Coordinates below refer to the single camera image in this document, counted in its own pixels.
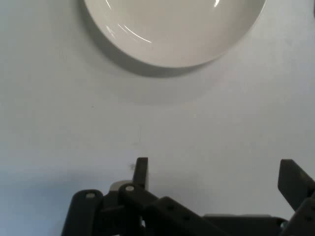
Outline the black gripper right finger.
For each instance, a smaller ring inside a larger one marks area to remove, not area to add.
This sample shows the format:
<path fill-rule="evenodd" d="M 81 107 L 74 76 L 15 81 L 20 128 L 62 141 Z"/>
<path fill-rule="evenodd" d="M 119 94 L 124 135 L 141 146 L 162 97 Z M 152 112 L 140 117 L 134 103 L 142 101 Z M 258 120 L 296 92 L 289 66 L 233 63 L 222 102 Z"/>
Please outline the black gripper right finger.
<path fill-rule="evenodd" d="M 290 159 L 280 162 L 278 189 L 294 210 L 282 236 L 315 234 L 315 181 Z"/>

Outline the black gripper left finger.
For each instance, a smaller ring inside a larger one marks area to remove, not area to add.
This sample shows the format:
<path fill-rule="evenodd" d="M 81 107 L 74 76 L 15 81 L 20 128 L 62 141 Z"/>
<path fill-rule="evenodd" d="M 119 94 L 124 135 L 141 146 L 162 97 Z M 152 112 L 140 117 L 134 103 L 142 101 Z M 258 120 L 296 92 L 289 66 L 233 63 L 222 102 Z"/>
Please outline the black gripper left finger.
<path fill-rule="evenodd" d="M 227 233 L 169 197 L 147 190 L 148 158 L 136 160 L 133 178 L 106 195 L 82 190 L 71 199 L 63 236 L 225 236 Z"/>

